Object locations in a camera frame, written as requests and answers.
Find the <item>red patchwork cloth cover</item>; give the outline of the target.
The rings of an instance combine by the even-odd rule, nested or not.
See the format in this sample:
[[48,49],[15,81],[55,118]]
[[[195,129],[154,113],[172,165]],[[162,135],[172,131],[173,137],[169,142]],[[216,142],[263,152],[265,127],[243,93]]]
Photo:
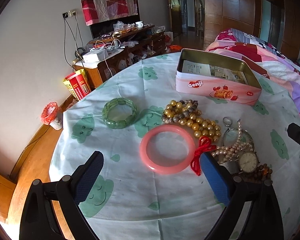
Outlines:
[[81,0],[87,26],[138,15],[138,0]]

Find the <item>pink bangle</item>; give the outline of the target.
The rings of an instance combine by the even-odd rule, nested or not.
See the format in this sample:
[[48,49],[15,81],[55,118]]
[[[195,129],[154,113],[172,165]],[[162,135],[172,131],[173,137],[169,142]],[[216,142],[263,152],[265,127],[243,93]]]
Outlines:
[[173,175],[190,169],[195,141],[179,126],[160,125],[149,130],[138,145],[138,167],[159,175]]

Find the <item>orange item on floor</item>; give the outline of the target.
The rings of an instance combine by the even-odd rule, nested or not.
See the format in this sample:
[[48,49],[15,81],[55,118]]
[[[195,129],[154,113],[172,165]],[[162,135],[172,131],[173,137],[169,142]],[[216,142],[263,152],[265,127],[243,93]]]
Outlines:
[[176,53],[180,52],[182,50],[182,47],[179,45],[170,44],[167,46],[167,53]]

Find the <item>wooden wardrobe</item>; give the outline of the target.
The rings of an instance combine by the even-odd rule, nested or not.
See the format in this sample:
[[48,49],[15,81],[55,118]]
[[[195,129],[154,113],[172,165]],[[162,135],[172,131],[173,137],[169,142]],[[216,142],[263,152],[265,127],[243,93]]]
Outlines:
[[[283,1],[283,37],[277,48],[291,60],[300,51],[300,7],[296,0]],[[204,0],[204,48],[228,28],[259,36],[262,0]]]

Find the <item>wooden TV cabinet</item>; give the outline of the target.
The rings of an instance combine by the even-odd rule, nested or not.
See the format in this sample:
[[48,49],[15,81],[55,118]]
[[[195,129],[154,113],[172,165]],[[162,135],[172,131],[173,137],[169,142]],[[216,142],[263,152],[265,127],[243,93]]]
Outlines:
[[164,31],[165,27],[150,25],[123,34],[117,39],[90,41],[89,47],[97,48],[98,51],[102,51],[103,45],[109,44],[108,56],[102,61],[92,63],[76,60],[73,67],[75,70],[85,70],[91,89],[95,89],[127,67],[163,54],[166,48]]

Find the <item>white box on cabinet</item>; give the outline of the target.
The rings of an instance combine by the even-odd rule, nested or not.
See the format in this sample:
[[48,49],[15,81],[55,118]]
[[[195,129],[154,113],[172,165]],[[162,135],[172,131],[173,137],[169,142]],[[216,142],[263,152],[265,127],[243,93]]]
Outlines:
[[85,63],[95,63],[105,60],[109,56],[106,49],[91,50],[83,55]]

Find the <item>pink Genji tin box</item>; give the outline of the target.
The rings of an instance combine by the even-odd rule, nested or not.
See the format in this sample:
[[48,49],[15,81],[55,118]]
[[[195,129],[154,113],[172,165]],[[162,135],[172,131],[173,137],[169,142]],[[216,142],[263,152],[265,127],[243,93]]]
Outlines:
[[182,49],[176,70],[176,90],[253,106],[262,87],[253,71],[258,65],[242,55]]

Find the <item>red bag waste bin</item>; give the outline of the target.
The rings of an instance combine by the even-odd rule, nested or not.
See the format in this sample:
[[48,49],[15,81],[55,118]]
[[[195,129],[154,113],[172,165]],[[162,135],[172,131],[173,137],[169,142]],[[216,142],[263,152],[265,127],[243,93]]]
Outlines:
[[50,125],[55,130],[63,128],[63,113],[56,102],[48,103],[40,116],[42,123]]

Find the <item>silver keyring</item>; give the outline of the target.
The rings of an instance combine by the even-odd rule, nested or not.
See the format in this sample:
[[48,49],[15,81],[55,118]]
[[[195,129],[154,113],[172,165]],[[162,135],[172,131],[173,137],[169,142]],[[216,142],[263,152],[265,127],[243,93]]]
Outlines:
[[223,118],[223,124],[227,127],[230,128],[232,126],[232,120],[229,117],[224,117]]

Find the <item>black television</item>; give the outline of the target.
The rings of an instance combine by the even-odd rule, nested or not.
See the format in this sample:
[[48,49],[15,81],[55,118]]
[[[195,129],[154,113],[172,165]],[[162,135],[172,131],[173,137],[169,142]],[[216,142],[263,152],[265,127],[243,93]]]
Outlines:
[[106,22],[100,22],[93,25],[88,26],[93,38],[97,38],[103,34],[107,34],[114,30],[114,25],[119,24],[133,24],[140,20],[140,12],[139,12],[139,3],[138,3],[138,15],[118,18],[115,20],[110,20]]

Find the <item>wooden door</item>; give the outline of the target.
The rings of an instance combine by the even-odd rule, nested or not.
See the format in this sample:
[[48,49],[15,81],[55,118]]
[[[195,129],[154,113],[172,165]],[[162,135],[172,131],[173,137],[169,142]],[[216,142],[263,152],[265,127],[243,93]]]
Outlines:
[[170,10],[170,27],[173,37],[182,34],[182,17],[181,17],[181,2],[180,0],[168,0]]

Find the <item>wall power socket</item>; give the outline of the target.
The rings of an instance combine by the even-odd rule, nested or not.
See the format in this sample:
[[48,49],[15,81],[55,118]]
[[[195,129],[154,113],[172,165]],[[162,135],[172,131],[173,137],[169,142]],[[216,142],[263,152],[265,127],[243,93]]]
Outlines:
[[77,11],[75,9],[69,10],[67,12],[64,12],[63,14],[63,18],[66,19],[68,17],[73,17],[77,15]]

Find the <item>patchwork pink quilt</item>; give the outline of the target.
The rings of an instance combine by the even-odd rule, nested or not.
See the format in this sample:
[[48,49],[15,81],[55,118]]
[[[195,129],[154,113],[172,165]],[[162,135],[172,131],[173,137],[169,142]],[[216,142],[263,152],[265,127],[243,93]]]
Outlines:
[[255,62],[258,74],[288,90],[300,114],[300,67],[268,42],[237,29],[229,28],[218,34],[205,49]]

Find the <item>red string knot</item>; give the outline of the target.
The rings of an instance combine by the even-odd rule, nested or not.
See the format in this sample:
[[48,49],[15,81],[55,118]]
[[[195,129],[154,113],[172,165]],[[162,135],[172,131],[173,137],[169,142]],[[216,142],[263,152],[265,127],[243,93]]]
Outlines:
[[198,147],[194,150],[193,159],[190,162],[191,170],[197,175],[201,175],[200,157],[203,153],[215,151],[216,145],[212,143],[212,139],[208,136],[201,136],[198,142]]

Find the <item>white mug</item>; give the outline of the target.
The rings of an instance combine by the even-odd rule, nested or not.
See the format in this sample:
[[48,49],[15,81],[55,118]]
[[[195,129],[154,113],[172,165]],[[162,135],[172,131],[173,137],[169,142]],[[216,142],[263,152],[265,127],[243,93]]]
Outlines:
[[142,28],[144,27],[144,24],[143,24],[142,21],[136,22],[135,25],[136,25],[136,27],[137,27],[138,29],[142,29]]

